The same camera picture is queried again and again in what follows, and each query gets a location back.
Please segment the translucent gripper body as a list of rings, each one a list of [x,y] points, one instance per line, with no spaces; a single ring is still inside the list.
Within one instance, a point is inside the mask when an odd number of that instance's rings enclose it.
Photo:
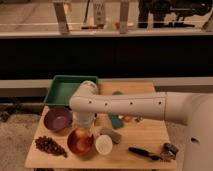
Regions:
[[[87,135],[92,134],[94,127],[95,115],[85,113],[74,113],[73,114],[73,127],[80,129]]]

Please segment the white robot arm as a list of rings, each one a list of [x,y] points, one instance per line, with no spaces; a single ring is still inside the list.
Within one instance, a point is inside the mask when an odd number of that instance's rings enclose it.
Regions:
[[[69,106],[83,124],[95,113],[141,116],[187,126],[182,171],[213,171],[213,93],[154,92],[99,95],[84,81],[71,95]]]

